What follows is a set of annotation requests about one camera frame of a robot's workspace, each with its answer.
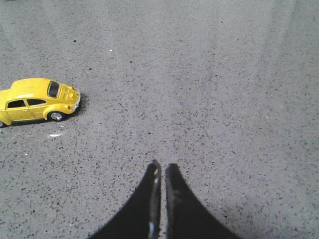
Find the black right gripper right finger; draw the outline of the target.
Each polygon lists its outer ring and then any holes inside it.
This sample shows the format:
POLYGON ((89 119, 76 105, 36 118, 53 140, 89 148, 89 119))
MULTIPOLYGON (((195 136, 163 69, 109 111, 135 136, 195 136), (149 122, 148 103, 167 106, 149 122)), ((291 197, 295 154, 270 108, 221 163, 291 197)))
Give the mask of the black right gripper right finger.
POLYGON ((177 164, 165 171, 168 239, 237 239, 196 198, 177 164))

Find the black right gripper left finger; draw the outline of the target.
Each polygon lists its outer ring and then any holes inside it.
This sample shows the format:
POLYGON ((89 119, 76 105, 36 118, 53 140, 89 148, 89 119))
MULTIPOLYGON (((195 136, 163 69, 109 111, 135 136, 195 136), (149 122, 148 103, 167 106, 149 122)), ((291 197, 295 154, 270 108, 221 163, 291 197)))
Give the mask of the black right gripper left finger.
POLYGON ((160 231, 161 168, 152 161, 135 192, 91 239, 157 239, 160 231))

